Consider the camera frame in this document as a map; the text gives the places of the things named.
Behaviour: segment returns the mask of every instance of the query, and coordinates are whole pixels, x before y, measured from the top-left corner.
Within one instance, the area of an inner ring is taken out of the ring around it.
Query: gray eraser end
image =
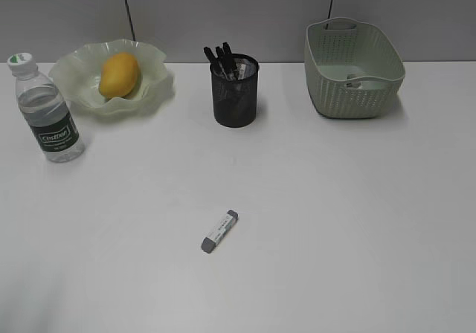
[[[238,220],[238,213],[235,212],[234,210],[229,210],[227,214],[229,214],[230,216],[233,216],[236,220]]]
[[[216,247],[216,244],[212,239],[209,239],[209,238],[203,239],[202,250],[205,253],[211,253],[215,247]]]

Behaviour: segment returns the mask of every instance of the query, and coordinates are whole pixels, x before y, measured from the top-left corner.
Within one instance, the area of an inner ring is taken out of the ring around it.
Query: black pen
[[[233,53],[231,52],[230,45],[227,42],[223,43],[223,51],[225,52],[225,60],[228,63],[228,67],[233,71],[235,79],[239,79],[239,71]]]
[[[215,57],[213,54],[213,51],[209,47],[204,47],[203,51],[205,52],[205,56],[207,56],[207,59],[210,61],[210,63],[213,65],[213,68],[217,74],[223,73],[226,77],[225,70],[222,68],[219,60]]]
[[[235,80],[235,76],[233,74],[233,71],[231,70],[229,61],[227,57],[225,56],[225,52],[220,47],[215,48],[216,55],[218,56],[218,60],[222,64],[223,70],[225,71],[225,74],[227,76],[227,80]]]

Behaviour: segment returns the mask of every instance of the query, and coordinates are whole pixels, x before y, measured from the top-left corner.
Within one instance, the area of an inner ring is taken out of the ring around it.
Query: water bottle
[[[16,101],[46,158],[67,162],[83,153],[85,147],[58,88],[28,53],[7,61],[16,77]]]

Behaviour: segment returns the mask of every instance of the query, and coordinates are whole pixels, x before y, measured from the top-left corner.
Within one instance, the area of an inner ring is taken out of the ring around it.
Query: yellow mango
[[[103,64],[99,92],[109,99],[125,97],[135,87],[139,73],[139,64],[132,54],[115,54]]]

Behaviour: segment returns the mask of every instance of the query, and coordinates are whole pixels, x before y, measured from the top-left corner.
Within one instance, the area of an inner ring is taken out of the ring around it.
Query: eraser
[[[202,250],[205,253],[211,253],[237,221],[238,213],[233,210],[229,210],[222,220],[220,220],[218,224],[212,229],[212,231],[205,237],[205,239],[203,239]]]

